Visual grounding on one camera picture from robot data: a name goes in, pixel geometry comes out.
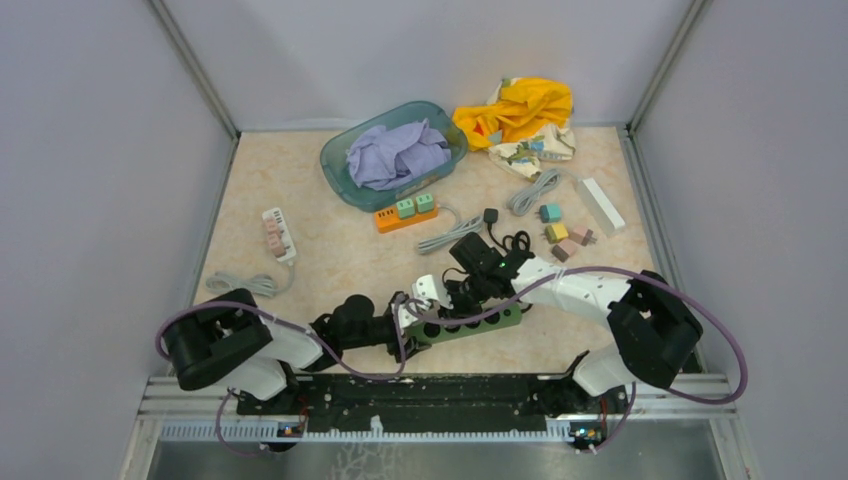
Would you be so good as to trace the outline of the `pink charger plug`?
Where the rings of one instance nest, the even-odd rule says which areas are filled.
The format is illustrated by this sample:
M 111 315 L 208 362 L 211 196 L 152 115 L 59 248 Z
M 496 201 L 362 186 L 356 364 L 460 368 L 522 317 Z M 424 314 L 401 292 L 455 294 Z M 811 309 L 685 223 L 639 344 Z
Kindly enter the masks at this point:
M 559 262 L 566 262 L 572 258 L 579 249 L 580 245 L 578 243 L 566 238 L 554 244 L 551 248 L 551 253 Z
M 596 233 L 585 226 L 576 226 L 569 233 L 569 239 L 580 246 L 594 245 L 597 243 Z

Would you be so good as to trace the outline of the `green power strip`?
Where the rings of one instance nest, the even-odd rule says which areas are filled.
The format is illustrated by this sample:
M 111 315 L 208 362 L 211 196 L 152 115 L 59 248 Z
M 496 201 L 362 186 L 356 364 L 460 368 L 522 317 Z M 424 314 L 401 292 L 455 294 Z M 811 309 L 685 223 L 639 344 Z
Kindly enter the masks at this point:
M 443 326 L 433 323 L 420 323 L 413 328 L 416 336 L 427 340 L 431 346 L 448 341 L 459 340 L 466 337 L 494 332 L 499 329 L 518 326 L 523 319 L 525 311 L 520 305 L 512 305 L 505 310 L 493 313 L 481 321 Z

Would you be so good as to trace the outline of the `yellow charger plug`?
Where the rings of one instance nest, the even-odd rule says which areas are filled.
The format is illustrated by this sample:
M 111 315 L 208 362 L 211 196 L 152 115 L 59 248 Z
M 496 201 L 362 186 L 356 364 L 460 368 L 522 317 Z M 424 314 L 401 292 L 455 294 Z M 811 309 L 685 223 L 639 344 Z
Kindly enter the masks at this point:
M 567 239 L 569 232 L 562 223 L 551 223 L 545 226 L 544 236 L 547 242 L 553 245 Z

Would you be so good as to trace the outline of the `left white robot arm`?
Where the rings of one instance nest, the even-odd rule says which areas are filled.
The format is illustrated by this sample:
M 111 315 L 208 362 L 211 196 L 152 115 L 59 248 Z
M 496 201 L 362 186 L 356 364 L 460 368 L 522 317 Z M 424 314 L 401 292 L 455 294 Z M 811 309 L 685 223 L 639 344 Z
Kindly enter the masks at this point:
M 403 298 L 397 293 L 377 314 L 368 297 L 352 295 L 302 326 L 261 310 L 250 291 L 238 288 L 175 314 L 157 331 L 154 343 L 175 369 L 182 390 L 229 387 L 285 414 L 300 399 L 295 371 L 320 372 L 341 364 L 348 350 L 378 345 L 403 366 L 424 349 L 399 325 Z

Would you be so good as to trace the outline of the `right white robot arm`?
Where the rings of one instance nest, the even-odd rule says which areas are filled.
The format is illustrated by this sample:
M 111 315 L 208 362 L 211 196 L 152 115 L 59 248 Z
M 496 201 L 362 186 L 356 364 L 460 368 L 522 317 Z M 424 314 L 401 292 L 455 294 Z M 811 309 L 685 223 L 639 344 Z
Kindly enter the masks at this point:
M 479 313 L 489 300 L 516 298 L 593 320 L 611 333 L 612 344 L 577 360 L 567 375 L 563 398 L 576 412 L 590 411 L 603 393 L 634 381 L 670 387 L 703 334 L 685 303 L 651 271 L 567 269 L 526 248 L 502 253 L 477 233 L 449 253 L 467 275 L 447 287 L 454 318 Z

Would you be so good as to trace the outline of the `teal charger plug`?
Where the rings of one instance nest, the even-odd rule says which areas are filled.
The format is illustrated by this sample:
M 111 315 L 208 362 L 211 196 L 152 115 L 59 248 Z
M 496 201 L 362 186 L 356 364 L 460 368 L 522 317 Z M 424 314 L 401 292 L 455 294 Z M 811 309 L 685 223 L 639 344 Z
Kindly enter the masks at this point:
M 537 216 L 544 224 L 557 223 L 562 220 L 562 210 L 557 204 L 546 203 L 539 207 Z

